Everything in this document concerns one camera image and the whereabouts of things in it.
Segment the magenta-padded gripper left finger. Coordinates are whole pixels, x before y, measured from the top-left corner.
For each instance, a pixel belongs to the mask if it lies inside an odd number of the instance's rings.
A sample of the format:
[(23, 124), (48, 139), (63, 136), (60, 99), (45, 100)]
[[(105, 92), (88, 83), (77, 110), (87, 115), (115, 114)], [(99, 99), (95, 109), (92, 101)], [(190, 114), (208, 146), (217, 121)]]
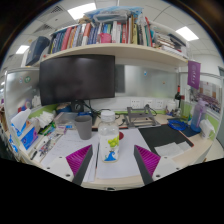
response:
[(91, 145), (85, 146), (72, 154), (54, 159), (46, 170), (65, 180), (80, 186), (93, 156)]

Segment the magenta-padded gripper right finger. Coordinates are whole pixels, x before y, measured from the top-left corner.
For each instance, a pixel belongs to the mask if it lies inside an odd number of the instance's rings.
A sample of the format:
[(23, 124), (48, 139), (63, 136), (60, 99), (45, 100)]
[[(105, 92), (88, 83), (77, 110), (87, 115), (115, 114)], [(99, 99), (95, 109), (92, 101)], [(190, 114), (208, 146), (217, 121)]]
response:
[(180, 170), (169, 157), (160, 157), (138, 145), (134, 146), (134, 157), (145, 185)]

